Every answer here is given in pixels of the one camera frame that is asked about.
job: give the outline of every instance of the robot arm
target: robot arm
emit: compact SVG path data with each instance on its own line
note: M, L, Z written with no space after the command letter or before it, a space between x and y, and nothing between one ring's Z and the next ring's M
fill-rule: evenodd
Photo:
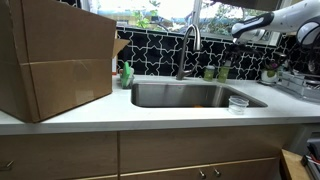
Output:
M299 43L308 46L320 33L320 0L304 0L292 6L238 22L232 27L237 42L258 41L265 30L297 32Z

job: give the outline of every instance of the plastic cup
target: plastic cup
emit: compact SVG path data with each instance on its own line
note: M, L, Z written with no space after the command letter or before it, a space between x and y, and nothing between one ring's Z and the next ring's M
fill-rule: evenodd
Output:
M249 100L242 96L230 96L228 111L232 114L242 115L249 105Z

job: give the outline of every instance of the cabinet door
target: cabinet door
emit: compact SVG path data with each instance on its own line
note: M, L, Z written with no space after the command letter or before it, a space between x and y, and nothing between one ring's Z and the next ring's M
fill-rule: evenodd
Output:
M210 166L193 166L121 175L121 180L201 180L210 179Z
M117 174L115 132L0 136L0 179L69 179Z
M131 173L279 156L295 125L125 131L120 172Z
M279 168L278 158L211 165L212 180L272 180Z

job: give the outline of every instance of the stainless steel sink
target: stainless steel sink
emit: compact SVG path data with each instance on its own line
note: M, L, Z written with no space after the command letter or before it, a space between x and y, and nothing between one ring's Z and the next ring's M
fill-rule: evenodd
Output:
M131 102L150 108L228 107L231 95L249 99L248 107L267 107L267 104L230 87L165 83L134 84Z

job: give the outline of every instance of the white countertop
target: white countertop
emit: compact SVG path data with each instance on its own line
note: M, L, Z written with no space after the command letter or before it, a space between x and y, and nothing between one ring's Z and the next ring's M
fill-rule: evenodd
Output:
M135 82L219 84L198 78L135 76ZM227 108L141 108L131 103L131 90L123 90L113 77L113 93L38 124L25 124L0 111L0 135L169 129L217 126L320 123L320 105L297 100L255 81L227 80L226 85L268 105L247 108L233 115Z

